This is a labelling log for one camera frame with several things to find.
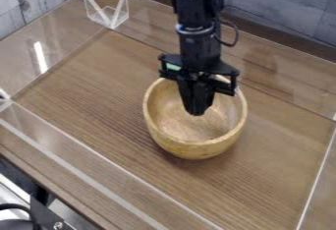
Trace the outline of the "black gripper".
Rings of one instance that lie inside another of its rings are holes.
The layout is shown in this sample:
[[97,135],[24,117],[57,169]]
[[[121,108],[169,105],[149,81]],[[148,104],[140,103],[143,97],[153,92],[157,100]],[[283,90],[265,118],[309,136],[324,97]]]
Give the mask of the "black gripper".
[[[184,62],[183,56],[177,54],[161,54],[159,60],[161,63],[159,75],[161,78],[177,83],[184,108],[191,115],[199,116],[205,114],[212,106],[216,92],[229,96],[235,95],[239,70],[219,58],[203,66]],[[181,70],[168,70],[167,63],[181,66]]]

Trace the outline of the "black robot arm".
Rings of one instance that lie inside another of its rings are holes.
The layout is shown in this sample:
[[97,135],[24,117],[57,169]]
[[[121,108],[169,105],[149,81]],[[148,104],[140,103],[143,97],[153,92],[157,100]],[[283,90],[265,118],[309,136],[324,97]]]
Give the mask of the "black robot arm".
[[221,61],[223,20],[219,13],[224,0],[171,0],[177,15],[180,53],[161,54],[160,77],[177,83],[187,112],[203,116],[212,106],[215,94],[233,96],[239,70]]

